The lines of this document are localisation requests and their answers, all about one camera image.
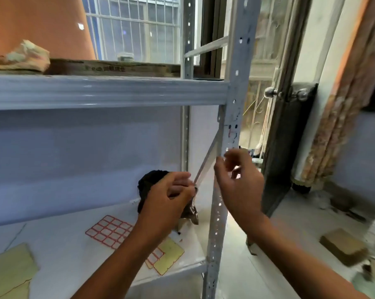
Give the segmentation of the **person's right hand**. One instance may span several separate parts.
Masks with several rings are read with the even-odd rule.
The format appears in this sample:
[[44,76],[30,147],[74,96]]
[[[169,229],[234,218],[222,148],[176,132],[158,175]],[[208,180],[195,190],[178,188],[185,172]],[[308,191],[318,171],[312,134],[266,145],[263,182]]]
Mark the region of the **person's right hand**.
[[261,211],[264,177],[245,149],[230,149],[223,157],[235,161],[235,168],[229,174],[232,185],[219,186],[224,205],[247,235],[254,234],[255,226],[264,217]]

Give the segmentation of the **person's left hand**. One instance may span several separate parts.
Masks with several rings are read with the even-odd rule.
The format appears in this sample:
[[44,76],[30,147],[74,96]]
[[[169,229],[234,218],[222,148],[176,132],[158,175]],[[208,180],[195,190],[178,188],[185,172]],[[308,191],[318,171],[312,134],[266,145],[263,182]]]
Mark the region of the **person's left hand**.
[[165,176],[151,187],[133,231],[161,242],[175,227],[189,201],[183,196],[167,197]]

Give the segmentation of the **silver metal hand tool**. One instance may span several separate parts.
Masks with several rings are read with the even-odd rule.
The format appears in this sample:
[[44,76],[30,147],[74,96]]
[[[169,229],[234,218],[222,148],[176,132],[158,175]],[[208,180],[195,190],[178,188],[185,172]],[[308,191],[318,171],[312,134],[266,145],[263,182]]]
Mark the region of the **silver metal hand tool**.
[[178,222],[177,222],[176,226],[174,227],[174,230],[177,233],[180,233],[183,225],[185,223],[187,223],[188,221],[190,221],[193,225],[199,224],[198,212],[197,212],[197,209],[195,207],[195,196],[198,192],[198,186],[195,184],[194,188],[195,188],[195,194],[190,199],[188,204],[185,206],[180,218],[178,219]]

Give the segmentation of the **person's right forearm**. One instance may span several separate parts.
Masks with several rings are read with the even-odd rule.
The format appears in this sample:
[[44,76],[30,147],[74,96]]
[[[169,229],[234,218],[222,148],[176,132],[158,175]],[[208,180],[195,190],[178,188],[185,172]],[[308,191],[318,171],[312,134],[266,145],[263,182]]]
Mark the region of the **person's right forearm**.
[[235,221],[279,269],[301,299],[370,299],[315,257],[298,248],[260,212]]

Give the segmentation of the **black cloth bundle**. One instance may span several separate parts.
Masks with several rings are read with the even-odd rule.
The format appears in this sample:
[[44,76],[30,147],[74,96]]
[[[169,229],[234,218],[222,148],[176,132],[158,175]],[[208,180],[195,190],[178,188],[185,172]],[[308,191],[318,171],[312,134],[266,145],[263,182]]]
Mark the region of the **black cloth bundle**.
[[137,212],[140,214],[144,202],[147,199],[148,193],[153,185],[159,182],[162,178],[164,178],[169,171],[167,170],[152,170],[145,174],[138,182],[138,191],[140,196],[140,202],[138,204]]

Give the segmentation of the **dark door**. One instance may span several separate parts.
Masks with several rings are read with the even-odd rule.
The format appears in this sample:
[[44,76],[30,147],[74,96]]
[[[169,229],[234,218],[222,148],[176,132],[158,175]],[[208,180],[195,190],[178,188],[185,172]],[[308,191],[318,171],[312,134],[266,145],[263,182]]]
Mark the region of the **dark door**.
[[291,188],[291,171],[314,103],[318,83],[293,83],[288,99],[276,98],[266,143],[262,212],[270,217]]

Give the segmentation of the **red-bordered label sticker sheet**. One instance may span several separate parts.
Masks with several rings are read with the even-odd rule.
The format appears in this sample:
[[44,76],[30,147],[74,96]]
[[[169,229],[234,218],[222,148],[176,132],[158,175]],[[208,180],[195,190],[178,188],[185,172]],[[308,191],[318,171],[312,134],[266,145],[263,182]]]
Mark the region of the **red-bordered label sticker sheet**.
[[133,225],[114,216],[106,215],[85,231],[91,239],[116,250],[123,243]]

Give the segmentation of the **silver door knob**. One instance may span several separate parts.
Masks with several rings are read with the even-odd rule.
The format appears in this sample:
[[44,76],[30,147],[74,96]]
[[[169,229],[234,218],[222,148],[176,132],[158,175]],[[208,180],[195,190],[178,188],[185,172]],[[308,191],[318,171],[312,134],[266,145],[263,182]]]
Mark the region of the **silver door knob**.
[[[310,95],[310,88],[301,88],[298,90],[291,89],[285,96],[286,102],[292,102],[292,101],[300,101],[305,102]],[[278,92],[277,89],[273,87],[268,87],[264,91],[264,97],[265,98],[276,98],[276,97],[283,97],[282,92]]]

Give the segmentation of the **grey metal shelf rack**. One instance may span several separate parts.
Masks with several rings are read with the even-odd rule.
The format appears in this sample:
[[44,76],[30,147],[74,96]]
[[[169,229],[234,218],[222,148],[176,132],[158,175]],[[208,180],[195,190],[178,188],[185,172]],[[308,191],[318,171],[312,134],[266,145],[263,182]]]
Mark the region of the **grey metal shelf rack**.
[[[192,106],[219,107],[197,185],[239,146],[261,1],[233,0],[229,34],[194,49],[182,0],[179,78],[0,75],[0,254],[30,247],[29,299],[69,299],[115,251],[85,231],[106,215],[135,225],[141,176],[190,169]],[[220,78],[199,76],[217,49]]]

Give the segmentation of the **flat brown cardboard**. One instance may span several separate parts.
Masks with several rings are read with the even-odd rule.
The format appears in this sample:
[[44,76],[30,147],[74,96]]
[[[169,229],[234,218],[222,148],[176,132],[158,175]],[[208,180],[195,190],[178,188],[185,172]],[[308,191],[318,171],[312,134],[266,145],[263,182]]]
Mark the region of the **flat brown cardboard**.
[[179,78],[180,65],[105,60],[50,59],[44,75]]

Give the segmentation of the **patterned brown curtain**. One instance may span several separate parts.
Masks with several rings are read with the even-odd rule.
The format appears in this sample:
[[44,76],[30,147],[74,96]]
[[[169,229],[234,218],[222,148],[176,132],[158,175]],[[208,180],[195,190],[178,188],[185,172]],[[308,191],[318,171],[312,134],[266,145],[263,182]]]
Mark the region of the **patterned brown curtain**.
[[332,176],[355,120],[369,104],[374,88],[375,0],[363,0],[303,169],[292,179],[312,187]]

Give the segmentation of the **brown block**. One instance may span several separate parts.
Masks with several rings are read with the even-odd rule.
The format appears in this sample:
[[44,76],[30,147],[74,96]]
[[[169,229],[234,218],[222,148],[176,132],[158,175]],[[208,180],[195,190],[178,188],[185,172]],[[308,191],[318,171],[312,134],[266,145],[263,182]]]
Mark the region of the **brown block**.
[[342,228],[325,233],[319,243],[347,267],[353,267],[369,256],[367,245]]

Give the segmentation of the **white window grille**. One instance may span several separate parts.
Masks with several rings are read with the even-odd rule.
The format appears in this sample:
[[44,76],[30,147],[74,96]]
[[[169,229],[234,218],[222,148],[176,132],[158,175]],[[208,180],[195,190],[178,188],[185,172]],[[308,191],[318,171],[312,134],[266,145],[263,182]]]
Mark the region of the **white window grille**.
[[181,0],[82,0],[97,60],[180,64]]

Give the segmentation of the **crumpled dirty rag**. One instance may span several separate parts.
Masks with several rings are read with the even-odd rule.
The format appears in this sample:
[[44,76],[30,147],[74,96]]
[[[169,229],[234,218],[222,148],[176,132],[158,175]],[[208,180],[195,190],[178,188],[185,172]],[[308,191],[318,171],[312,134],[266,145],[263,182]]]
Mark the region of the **crumpled dirty rag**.
[[0,75],[42,75],[50,63],[49,51],[23,40],[16,49],[0,56]]

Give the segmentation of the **orange fabric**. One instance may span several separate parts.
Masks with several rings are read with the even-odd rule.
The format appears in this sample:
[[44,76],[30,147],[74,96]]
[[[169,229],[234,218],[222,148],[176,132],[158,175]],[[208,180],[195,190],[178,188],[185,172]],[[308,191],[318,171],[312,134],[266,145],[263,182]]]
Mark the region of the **orange fabric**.
[[96,59],[82,0],[0,0],[0,55],[23,40],[54,59]]

